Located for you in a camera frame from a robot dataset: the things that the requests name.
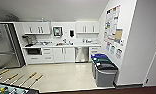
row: dishwasher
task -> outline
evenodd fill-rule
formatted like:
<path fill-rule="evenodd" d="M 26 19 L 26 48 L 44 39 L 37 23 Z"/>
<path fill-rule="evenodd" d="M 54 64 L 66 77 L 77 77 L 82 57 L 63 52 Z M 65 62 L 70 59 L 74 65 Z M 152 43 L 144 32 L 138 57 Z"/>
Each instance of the dishwasher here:
<path fill-rule="evenodd" d="M 75 62 L 87 63 L 89 61 L 89 47 L 75 47 Z"/>

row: floor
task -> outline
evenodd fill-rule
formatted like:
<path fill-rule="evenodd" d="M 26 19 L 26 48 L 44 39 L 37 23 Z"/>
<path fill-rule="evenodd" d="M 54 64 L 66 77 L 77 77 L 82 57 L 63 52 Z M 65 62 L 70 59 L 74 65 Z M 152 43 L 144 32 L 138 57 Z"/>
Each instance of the floor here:
<path fill-rule="evenodd" d="M 91 63 L 28 65 L 23 68 L 10 69 L 9 72 L 2 75 L 3 79 L 0 80 L 0 82 L 18 73 L 18 77 L 7 82 L 11 83 L 24 74 L 25 76 L 14 84 L 19 85 L 34 72 L 37 72 L 37 74 L 29 79 L 23 87 L 29 86 L 36 78 L 43 75 L 43 77 L 31 87 L 32 89 L 39 90 L 40 93 L 105 89 L 96 86 L 92 76 Z"/>

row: sink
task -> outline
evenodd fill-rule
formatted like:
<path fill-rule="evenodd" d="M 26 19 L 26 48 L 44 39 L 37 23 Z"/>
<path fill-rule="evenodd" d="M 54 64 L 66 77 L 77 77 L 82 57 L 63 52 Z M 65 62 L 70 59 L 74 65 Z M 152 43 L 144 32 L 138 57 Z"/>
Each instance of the sink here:
<path fill-rule="evenodd" d="M 60 45 L 73 45 L 73 43 L 57 43 L 56 46 L 60 46 Z"/>

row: refrigerator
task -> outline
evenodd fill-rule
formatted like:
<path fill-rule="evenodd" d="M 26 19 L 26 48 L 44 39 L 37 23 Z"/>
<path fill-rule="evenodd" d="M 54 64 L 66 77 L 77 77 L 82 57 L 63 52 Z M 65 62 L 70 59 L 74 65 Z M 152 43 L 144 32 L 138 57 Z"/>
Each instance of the refrigerator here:
<path fill-rule="evenodd" d="M 13 23 L 0 23 L 0 68 L 25 65 Z"/>

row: cabinet door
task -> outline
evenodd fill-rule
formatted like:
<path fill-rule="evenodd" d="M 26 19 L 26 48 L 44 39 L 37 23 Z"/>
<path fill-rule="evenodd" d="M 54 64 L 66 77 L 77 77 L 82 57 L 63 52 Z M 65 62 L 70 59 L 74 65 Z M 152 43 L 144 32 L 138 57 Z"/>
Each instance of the cabinet door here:
<path fill-rule="evenodd" d="M 92 22 L 85 22 L 85 32 L 87 33 L 91 33 L 93 32 L 93 25 L 92 25 Z"/>
<path fill-rule="evenodd" d="M 54 58 L 53 56 L 43 56 L 43 61 L 44 63 L 54 63 Z"/>
<path fill-rule="evenodd" d="M 40 29 L 42 34 L 50 34 L 50 28 L 48 22 L 40 22 Z"/>
<path fill-rule="evenodd" d="M 53 48 L 54 61 L 55 63 L 64 62 L 64 49 L 63 48 Z"/>
<path fill-rule="evenodd" d="M 53 55 L 52 48 L 42 48 L 43 55 Z"/>
<path fill-rule="evenodd" d="M 40 22 L 31 22 L 31 26 L 32 26 L 31 29 L 33 34 L 41 33 Z"/>
<path fill-rule="evenodd" d="M 75 62 L 75 48 L 65 49 L 65 62 Z"/>
<path fill-rule="evenodd" d="M 31 29 L 31 23 L 30 22 L 22 22 L 24 33 L 25 34 L 32 34 L 32 29 Z"/>
<path fill-rule="evenodd" d="M 93 32 L 99 33 L 99 22 L 93 22 Z"/>
<path fill-rule="evenodd" d="M 76 32 L 77 33 L 85 32 L 84 29 L 85 29 L 84 22 L 76 22 Z"/>

